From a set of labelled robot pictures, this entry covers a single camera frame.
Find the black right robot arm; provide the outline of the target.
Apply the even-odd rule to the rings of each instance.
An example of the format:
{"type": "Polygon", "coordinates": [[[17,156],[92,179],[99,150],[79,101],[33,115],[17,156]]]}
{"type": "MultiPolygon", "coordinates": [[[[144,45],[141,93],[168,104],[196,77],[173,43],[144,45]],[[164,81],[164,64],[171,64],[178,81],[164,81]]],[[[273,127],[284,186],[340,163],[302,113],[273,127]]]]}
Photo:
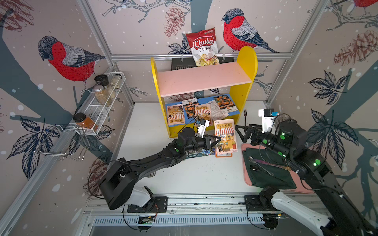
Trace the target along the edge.
{"type": "Polygon", "coordinates": [[[376,236],[378,229],[370,224],[350,201],[339,185],[330,165],[324,157],[305,147],[307,132],[296,122],[281,122],[276,134],[263,133],[260,126],[235,126],[245,143],[262,145],[287,160],[312,191],[320,198],[330,216],[313,211],[280,191],[270,196],[271,204],[301,222],[318,236],[376,236]]]}

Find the orange back-side seed bag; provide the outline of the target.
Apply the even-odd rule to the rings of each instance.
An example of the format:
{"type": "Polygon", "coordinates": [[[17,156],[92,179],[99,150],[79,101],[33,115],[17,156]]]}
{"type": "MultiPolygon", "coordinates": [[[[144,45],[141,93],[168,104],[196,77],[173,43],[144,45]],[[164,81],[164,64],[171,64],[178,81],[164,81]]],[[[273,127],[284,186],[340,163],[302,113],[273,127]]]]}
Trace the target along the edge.
{"type": "Polygon", "coordinates": [[[216,157],[232,157],[232,152],[231,153],[216,153],[216,157]]]}

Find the blue flower seed bag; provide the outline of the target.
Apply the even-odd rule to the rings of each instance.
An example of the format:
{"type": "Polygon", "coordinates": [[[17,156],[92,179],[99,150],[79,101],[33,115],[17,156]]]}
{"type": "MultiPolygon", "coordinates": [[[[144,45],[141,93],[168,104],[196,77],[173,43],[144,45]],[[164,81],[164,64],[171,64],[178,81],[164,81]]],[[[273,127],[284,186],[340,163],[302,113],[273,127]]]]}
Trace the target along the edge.
{"type": "Polygon", "coordinates": [[[202,149],[202,151],[200,151],[198,153],[191,154],[191,157],[194,158],[194,157],[209,156],[209,155],[215,155],[215,150],[214,149],[210,149],[210,150],[202,149]]]}

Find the pink shop seed bag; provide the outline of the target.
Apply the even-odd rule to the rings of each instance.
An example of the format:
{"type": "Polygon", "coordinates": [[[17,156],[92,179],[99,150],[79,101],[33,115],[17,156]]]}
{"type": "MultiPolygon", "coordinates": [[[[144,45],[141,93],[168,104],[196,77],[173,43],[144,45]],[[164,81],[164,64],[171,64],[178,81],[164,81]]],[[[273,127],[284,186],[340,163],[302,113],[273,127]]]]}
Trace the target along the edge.
{"type": "Polygon", "coordinates": [[[210,125],[213,125],[211,118],[211,106],[209,104],[195,105],[195,116],[199,119],[207,120],[210,122],[210,125]]]}

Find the shop picture seed bag top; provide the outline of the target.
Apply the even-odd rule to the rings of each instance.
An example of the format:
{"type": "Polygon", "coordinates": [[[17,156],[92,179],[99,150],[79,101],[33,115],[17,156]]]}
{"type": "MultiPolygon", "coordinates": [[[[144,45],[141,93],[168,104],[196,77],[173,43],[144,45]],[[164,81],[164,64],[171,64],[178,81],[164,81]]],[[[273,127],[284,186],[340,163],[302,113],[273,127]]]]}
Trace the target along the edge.
{"type": "Polygon", "coordinates": [[[238,151],[234,119],[214,121],[215,136],[221,137],[216,145],[216,153],[231,153],[238,151]]]}

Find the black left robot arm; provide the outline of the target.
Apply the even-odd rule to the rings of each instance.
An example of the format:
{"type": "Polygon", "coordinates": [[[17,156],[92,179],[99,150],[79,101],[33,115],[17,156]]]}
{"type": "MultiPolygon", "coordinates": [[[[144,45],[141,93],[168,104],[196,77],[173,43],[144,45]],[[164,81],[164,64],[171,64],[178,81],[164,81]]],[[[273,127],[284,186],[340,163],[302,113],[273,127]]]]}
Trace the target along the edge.
{"type": "Polygon", "coordinates": [[[125,204],[132,196],[135,184],[160,169],[173,167],[187,159],[192,150],[210,150],[221,141],[221,137],[204,134],[195,135],[195,131],[184,128],[162,151],[146,158],[127,161],[120,158],[107,170],[98,182],[110,210],[125,204]]]}

